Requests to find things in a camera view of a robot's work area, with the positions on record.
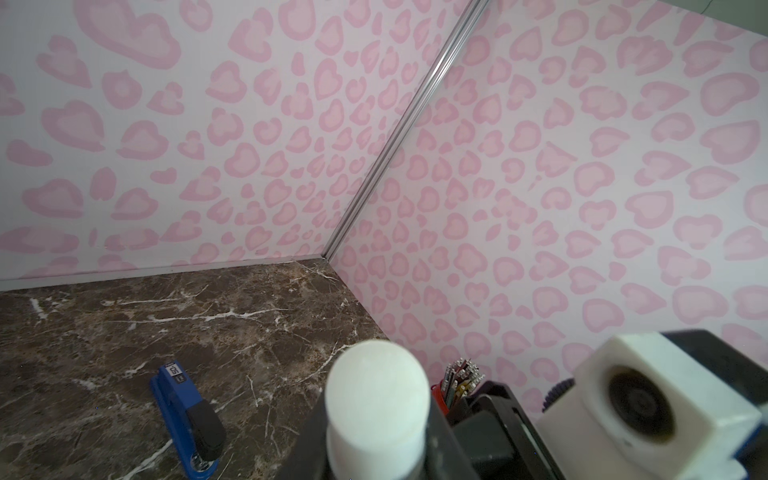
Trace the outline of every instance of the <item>wall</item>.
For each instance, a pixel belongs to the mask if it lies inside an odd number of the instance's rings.
[[[768,365],[768,39],[664,3],[496,1],[333,265],[436,381],[531,412],[616,333]]]
[[[318,254],[465,3],[0,0],[0,280]]]

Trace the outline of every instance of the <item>blue stapler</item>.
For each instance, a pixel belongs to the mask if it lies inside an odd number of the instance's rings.
[[[157,369],[150,387],[187,477],[207,480],[216,471],[227,440],[214,408],[177,362]]]

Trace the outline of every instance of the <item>baseboard trim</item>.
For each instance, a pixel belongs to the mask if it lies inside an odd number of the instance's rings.
[[[237,262],[205,263],[201,265],[158,266],[136,270],[117,270],[112,272],[77,273],[75,275],[41,276],[38,278],[19,278],[0,280],[0,292],[23,290],[40,286],[67,285],[71,283],[102,282],[120,278],[136,278],[138,276],[165,275],[166,273],[197,272],[200,270],[217,270],[233,266],[270,265],[272,263],[288,263],[296,260],[317,260],[320,255],[302,255],[299,257],[257,258],[253,260],[238,260]]]

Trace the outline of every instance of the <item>white plastic cap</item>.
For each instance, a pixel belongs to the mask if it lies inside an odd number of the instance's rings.
[[[356,344],[333,364],[325,396],[337,478],[396,480],[421,461],[429,381],[407,349],[385,340]]]

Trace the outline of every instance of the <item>marble countertop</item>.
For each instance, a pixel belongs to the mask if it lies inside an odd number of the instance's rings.
[[[176,359],[272,478],[334,357],[385,338],[322,260],[0,293],[0,478],[183,480],[149,389]]]

